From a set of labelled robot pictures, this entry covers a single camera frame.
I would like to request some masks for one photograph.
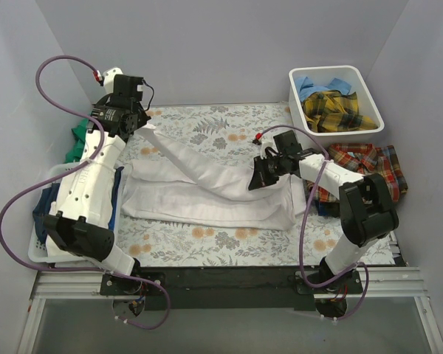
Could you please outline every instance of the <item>green cloth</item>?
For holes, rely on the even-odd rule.
[[[83,149],[86,146],[86,132],[88,119],[82,119],[79,125],[73,129],[72,135],[74,135],[75,144],[74,147],[66,154],[65,164],[70,162],[79,162],[83,154]]]

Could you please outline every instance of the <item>clothing pile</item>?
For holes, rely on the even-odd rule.
[[[374,147],[372,144],[333,144],[329,146],[328,153],[335,164],[347,170],[363,175],[379,173],[384,177],[394,203],[408,190],[393,145]],[[313,183],[307,182],[307,187],[311,190]],[[314,200],[321,215],[337,216],[339,213],[338,200],[323,188],[317,189]]]
[[[333,79],[327,86],[314,86],[308,77],[295,79],[310,130],[316,133],[340,131],[367,131],[377,125],[360,114],[356,92],[350,94],[351,85]]]

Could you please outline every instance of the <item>white pants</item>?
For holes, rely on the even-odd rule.
[[[216,164],[163,136],[152,125],[137,131],[169,161],[134,160],[122,211],[135,218],[206,226],[291,228],[305,211],[302,181],[282,176],[273,186],[249,191],[249,167]]]

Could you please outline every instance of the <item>white plastic bin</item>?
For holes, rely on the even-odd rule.
[[[51,168],[49,170],[47,176],[45,179],[60,175],[61,173],[64,173],[68,170],[70,170],[73,167],[76,167],[79,165],[79,162],[73,162],[70,164],[58,164]],[[118,239],[118,228],[120,224],[120,210],[121,210],[121,197],[123,193],[123,179],[120,182],[120,185],[118,186],[118,194],[117,194],[117,213],[115,214],[115,225],[113,233],[115,235],[115,242],[117,242]],[[33,261],[37,263],[62,263],[62,262],[76,262],[76,261],[83,261],[82,257],[75,256],[73,254],[67,254],[62,256],[48,256],[47,250],[46,250],[46,244],[42,244],[39,242],[38,237],[36,236],[35,232],[35,225],[33,224],[32,231],[31,231],[31,239],[30,239],[30,245],[28,246],[28,257]]]
[[[345,80],[351,85],[351,93],[357,93],[358,105],[360,108],[360,114],[363,116],[370,116],[370,118],[376,123],[377,129],[369,131],[345,131],[337,133],[316,133],[309,129],[301,101],[298,97],[298,91],[295,88],[294,80],[298,77],[307,76],[315,85],[327,86],[335,78]],[[289,107],[290,114],[292,115],[292,121],[294,126],[304,129],[307,133],[311,134],[317,140],[327,148],[329,145],[337,142],[370,142],[374,137],[374,134],[379,133],[384,129],[384,121],[377,110],[376,104],[369,93],[368,88],[361,76],[361,73],[354,66],[342,65],[342,66],[319,66],[314,68],[297,68],[293,69],[289,73],[290,79],[290,94],[289,94]],[[316,148],[316,144],[307,136],[300,132],[296,132],[298,141],[302,144],[302,148]]]

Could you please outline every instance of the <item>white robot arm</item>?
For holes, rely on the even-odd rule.
[[[250,190],[272,185],[286,173],[308,181],[317,179],[325,161],[322,154],[313,149],[302,149],[293,131],[274,136],[274,141],[277,151],[263,143],[261,149],[265,151],[254,158]],[[320,276],[316,283],[325,282],[357,263],[377,240],[399,225],[391,195],[381,175],[364,176],[327,162],[318,185],[339,199],[343,235],[320,262]]]
[[[109,230],[111,191],[115,162],[126,141],[150,119],[140,105],[143,85],[144,78],[123,75],[118,68],[103,74],[107,95],[92,111],[105,130],[103,147],[91,163],[62,179],[55,205],[44,219],[50,236],[48,247],[58,247],[125,275],[132,273],[137,261],[116,245]],[[92,155],[99,141],[99,130],[89,128],[82,161]]]

